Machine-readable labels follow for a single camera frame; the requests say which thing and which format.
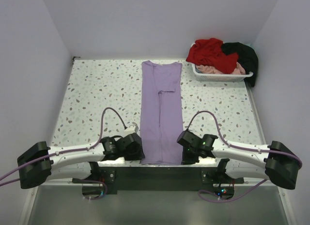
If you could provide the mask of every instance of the red cloth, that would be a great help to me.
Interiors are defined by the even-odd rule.
[[[224,74],[231,74],[236,68],[238,54],[225,55],[221,49],[222,44],[223,41],[216,38],[196,40],[186,61],[196,65],[214,66]]]

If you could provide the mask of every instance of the white laundry basket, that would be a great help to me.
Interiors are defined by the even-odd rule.
[[[242,81],[246,77],[253,76],[252,72],[245,75],[235,74],[200,74],[196,71],[196,65],[192,63],[193,72],[197,81],[224,81],[224,82],[238,82]]]

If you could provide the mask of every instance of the gray wall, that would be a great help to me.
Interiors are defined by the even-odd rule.
[[[254,98],[268,142],[279,140],[303,161],[290,191],[299,224],[309,224],[310,0],[279,0],[254,47],[260,75]]]
[[[71,56],[42,0],[0,0],[0,26],[2,176],[34,143],[50,140]],[[0,188],[0,224],[18,223],[26,194],[18,182]]]
[[[74,56],[186,57],[198,38],[252,43],[277,0],[44,0]]]

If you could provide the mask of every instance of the purple cloth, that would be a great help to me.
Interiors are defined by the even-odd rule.
[[[183,147],[176,141],[183,131],[181,63],[142,63],[140,136],[142,164],[180,165]]]

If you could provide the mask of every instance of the pink cloth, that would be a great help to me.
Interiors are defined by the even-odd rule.
[[[220,70],[216,69],[214,66],[196,65],[196,68],[203,74],[223,74]],[[241,64],[237,63],[236,68],[233,70],[231,74],[243,75],[246,74],[246,71],[241,66]]]

